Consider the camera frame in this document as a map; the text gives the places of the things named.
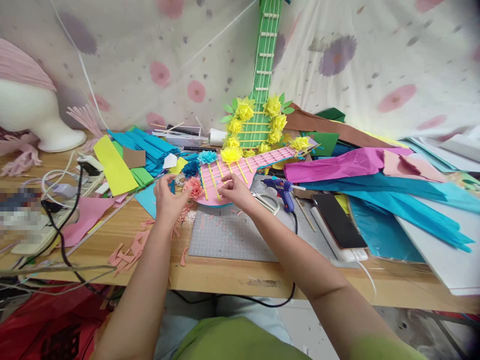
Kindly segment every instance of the blue glue gun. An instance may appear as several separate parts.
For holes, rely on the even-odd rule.
[[[271,179],[263,179],[262,182],[270,188],[274,188],[277,192],[277,196],[281,197],[284,203],[283,209],[286,213],[293,213],[295,210],[294,202],[290,196],[290,192],[293,189],[293,184],[290,181],[280,180],[276,176]]]

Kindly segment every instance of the hand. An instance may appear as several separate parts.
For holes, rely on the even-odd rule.
[[[174,181],[175,174],[164,175],[156,182],[153,193],[156,197],[155,222],[162,227],[172,229],[184,209],[192,193],[192,188],[187,189],[180,196],[176,196],[169,189],[169,183]]]
[[[224,176],[221,181],[228,182],[223,185],[222,188],[218,189],[218,193],[230,200],[245,213],[250,212],[260,205],[260,203],[252,196],[250,189],[237,175],[229,173],[227,176]]]

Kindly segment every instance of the floral backdrop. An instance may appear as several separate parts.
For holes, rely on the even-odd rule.
[[[67,106],[95,105],[55,10],[112,130],[221,129],[252,88],[258,1],[0,0],[0,37],[52,78],[71,126]],[[284,2],[270,88],[394,139],[461,133],[480,123],[479,20],[473,0]]]

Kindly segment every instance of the floor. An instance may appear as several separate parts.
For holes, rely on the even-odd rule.
[[[470,353],[474,340],[471,320],[445,321],[441,315],[416,309],[376,306],[375,310],[400,339],[429,360],[460,360]],[[294,300],[278,312],[297,349],[313,360],[339,358],[308,301]]]

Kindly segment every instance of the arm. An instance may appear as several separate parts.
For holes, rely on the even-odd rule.
[[[152,359],[159,336],[170,267],[172,229],[191,189],[177,197],[165,175],[155,186],[156,219],[138,265],[100,338],[93,359]]]
[[[276,258],[311,303],[341,359],[366,335],[398,340],[364,297],[318,251],[282,224],[250,194],[235,175],[218,192],[241,208],[255,223]]]

